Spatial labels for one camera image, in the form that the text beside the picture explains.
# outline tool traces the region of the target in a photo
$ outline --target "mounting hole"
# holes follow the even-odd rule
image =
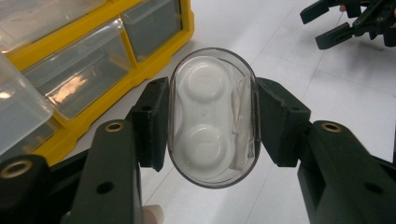
[[[113,183],[107,181],[107,182],[104,182],[104,183],[98,185],[98,187],[96,188],[96,192],[98,194],[107,194],[113,189],[114,189]]]
[[[377,184],[371,182],[364,182],[363,185],[366,189],[370,190],[372,193],[376,193],[376,194],[384,193],[384,190],[382,190],[382,188],[379,187]]]
[[[114,133],[114,132],[118,132],[122,128],[123,128],[122,123],[114,122],[114,123],[107,124],[106,131],[108,131],[110,133]]]
[[[145,106],[142,107],[142,109],[145,110],[145,111],[150,111],[152,109],[152,107],[149,106],[149,105],[145,105]]]
[[[331,133],[340,133],[342,131],[341,127],[335,123],[323,123],[321,127]]]
[[[29,171],[32,166],[32,162],[28,160],[14,161],[1,171],[0,176],[7,179],[23,175]]]

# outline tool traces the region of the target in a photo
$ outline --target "brass hole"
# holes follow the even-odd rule
[[[0,176],[4,179],[23,175],[32,168],[33,164],[28,160],[14,161],[1,171]]]
[[[341,127],[334,123],[323,123],[321,127],[331,133],[340,133],[342,131]]]
[[[106,131],[108,131],[110,133],[114,133],[114,132],[118,132],[122,128],[123,128],[122,123],[114,122],[114,123],[107,124]]]

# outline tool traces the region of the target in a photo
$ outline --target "yellow storage organizer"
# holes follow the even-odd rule
[[[32,43],[3,50],[54,108],[51,119],[5,154],[33,151],[57,163],[96,119],[154,77],[192,37],[190,0],[99,3]]]

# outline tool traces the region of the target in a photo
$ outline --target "white contact lens holder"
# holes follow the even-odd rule
[[[216,58],[190,59],[178,72],[177,94],[183,120],[174,141],[178,167],[194,178],[208,179],[233,161],[233,77]]]

